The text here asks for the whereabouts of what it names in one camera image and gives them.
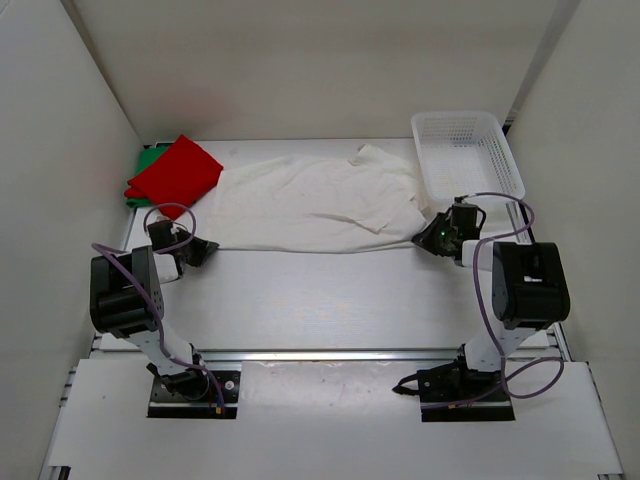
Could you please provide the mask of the red t shirt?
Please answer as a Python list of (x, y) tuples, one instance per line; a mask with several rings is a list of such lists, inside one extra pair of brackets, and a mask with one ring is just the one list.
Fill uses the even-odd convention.
[[(127, 198), (146, 198), (154, 206), (178, 203), (191, 207), (213, 189), (224, 167), (198, 144), (184, 135), (169, 146), (147, 168), (128, 181)], [(160, 212), (177, 220), (184, 212), (164, 206)]]

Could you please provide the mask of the green t shirt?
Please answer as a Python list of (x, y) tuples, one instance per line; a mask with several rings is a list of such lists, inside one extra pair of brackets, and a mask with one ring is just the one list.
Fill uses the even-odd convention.
[[(134, 175), (137, 176), (145, 169), (151, 166), (162, 154), (168, 150), (167, 146), (150, 147), (143, 150), (138, 156), (138, 162)], [(151, 206), (152, 202), (149, 198), (141, 193), (139, 190), (127, 184), (127, 188), (124, 192), (125, 204), (129, 208), (140, 208)]]

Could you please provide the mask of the white t shirt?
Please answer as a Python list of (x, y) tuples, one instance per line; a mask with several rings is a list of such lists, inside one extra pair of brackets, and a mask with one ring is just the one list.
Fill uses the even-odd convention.
[(203, 233), (226, 250), (359, 253), (427, 224), (416, 166), (373, 146), (350, 158), (291, 155), (221, 174)]

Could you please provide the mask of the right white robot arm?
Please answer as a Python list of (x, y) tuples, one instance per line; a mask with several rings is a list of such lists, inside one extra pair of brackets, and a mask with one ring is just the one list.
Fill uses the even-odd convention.
[(554, 243), (518, 243), (512, 233), (482, 237), (487, 214), (467, 197), (458, 197), (438, 213), (412, 242), (428, 253), (452, 259), (472, 271), (482, 331), (463, 344), (448, 364), (401, 379), (394, 393), (417, 396), (430, 410), (467, 407), (490, 398), (524, 400), (553, 388), (549, 383), (528, 394), (510, 383), (542, 364), (535, 359), (509, 372), (508, 357), (540, 331), (567, 319), (570, 296), (559, 250)]

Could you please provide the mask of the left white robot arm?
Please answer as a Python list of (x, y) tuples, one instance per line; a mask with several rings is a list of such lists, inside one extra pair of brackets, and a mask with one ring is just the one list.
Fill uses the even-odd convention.
[(221, 386), (200, 352), (164, 320), (161, 285), (180, 279), (187, 266), (199, 268), (219, 244), (170, 220), (148, 227), (151, 243), (129, 252), (94, 243), (90, 264), (89, 312), (95, 330), (137, 347), (147, 369), (169, 392), (188, 401), (222, 403)]

